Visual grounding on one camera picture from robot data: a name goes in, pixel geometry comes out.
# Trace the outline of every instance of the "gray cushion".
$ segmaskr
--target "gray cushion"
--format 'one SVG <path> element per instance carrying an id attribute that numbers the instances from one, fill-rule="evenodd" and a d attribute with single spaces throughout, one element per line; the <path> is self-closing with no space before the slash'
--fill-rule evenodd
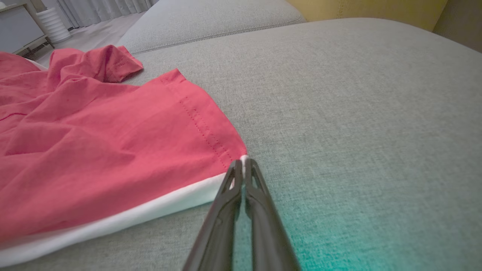
<path id="1" fill-rule="evenodd" d="M 132 54 L 304 22 L 284 0 L 160 0 L 121 38 Z"/>
<path id="2" fill-rule="evenodd" d="M 381 19 L 278 27 L 136 56 L 238 129 L 305 270 L 480 270 L 482 54 Z M 178 270 L 209 206 L 11 270 Z M 251 269 L 250 222 L 235 270 Z"/>

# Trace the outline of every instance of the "ribbed planter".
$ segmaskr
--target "ribbed planter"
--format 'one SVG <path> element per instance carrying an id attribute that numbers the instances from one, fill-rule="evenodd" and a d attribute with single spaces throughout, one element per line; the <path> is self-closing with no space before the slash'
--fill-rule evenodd
<path id="1" fill-rule="evenodd" d="M 55 8 L 49 8 L 46 11 L 39 12 L 37 16 L 47 29 L 47 35 L 52 43 L 59 43 L 72 37 L 64 23 L 62 23 Z"/>

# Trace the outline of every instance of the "white pot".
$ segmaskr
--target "white pot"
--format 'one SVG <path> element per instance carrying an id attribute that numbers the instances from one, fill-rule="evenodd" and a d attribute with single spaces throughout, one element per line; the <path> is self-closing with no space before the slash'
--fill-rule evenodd
<path id="1" fill-rule="evenodd" d="M 72 37 L 68 32 L 67 27 L 62 23 L 55 8 L 49 8 L 46 11 L 39 12 L 37 13 L 37 16 L 47 29 L 47 35 L 52 43 L 59 43 Z"/>

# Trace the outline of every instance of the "wooden floor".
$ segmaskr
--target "wooden floor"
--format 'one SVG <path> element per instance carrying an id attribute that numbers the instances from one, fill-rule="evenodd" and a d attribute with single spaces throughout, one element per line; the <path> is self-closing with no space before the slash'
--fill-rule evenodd
<path id="1" fill-rule="evenodd" d="M 72 38 L 54 44 L 56 49 L 75 48 L 81 51 L 103 47 L 109 44 L 116 44 L 124 33 L 143 15 L 144 13 L 129 14 L 105 22 L 100 22 L 88 27 L 81 27 L 70 32 Z M 50 54 L 53 49 L 46 46 L 35 53 L 35 61 L 48 67 Z"/>

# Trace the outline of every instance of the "cabinet door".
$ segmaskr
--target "cabinet door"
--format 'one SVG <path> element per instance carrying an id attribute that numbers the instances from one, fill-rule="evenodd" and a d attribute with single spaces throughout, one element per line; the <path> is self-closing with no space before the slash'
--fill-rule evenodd
<path id="1" fill-rule="evenodd" d="M 16 7 L 0 12 L 0 50 L 13 53 L 43 36 L 27 10 Z"/>

